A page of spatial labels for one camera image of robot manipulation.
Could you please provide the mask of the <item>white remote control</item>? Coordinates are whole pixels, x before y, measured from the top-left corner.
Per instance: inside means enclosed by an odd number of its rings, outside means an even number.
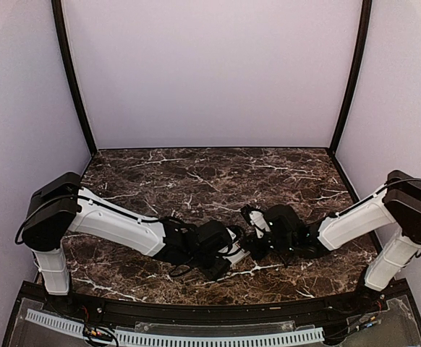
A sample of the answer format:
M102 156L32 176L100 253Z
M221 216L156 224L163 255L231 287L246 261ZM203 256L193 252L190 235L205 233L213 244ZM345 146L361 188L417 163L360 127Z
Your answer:
M236 243L231 248L230 253L224 255L223 258L230 262L230 267L234 267L249 254L250 253L248 251L244 250L238 243Z

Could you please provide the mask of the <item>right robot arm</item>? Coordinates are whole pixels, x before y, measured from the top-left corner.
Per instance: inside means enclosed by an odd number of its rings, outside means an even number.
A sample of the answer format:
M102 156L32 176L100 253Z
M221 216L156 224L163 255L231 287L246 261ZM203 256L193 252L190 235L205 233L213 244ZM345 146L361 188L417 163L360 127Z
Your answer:
M421 179L399 170L390 172L368 197L314 223L304 223L289 205L266 211L246 205L241 214L255 229L244 248L256 260L269 252L317 259L377 228L395 224L396 232L367 266L364 286L349 296L348 307L356 314L374 305L375 291L382 291L412 259L421 256Z

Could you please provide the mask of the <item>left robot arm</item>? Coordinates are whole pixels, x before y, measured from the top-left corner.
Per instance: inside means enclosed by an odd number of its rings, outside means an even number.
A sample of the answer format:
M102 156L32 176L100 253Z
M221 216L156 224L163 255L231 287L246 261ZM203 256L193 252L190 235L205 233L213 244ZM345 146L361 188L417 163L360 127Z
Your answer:
M80 175L65 173L33 193L14 239L31 249L52 302L65 315L81 309L80 297L70 291L62 245L68 231L121 244L177 267L199 268L211 280L229 269L228 257L237 238L217 220L196 226L176 217L131 212L83 187Z

